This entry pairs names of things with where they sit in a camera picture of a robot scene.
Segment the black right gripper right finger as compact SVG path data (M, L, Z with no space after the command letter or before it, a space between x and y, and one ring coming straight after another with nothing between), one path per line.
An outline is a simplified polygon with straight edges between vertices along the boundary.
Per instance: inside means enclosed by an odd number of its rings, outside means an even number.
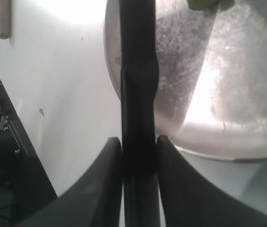
M198 173L167 136L156 142L160 196L169 227L267 227L267 215Z

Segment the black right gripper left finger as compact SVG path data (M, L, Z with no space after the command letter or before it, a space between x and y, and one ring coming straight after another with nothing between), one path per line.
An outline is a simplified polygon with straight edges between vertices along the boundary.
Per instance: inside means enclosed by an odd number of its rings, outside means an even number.
M70 189L18 226L117 227L122 184L121 143L117 137L112 137Z

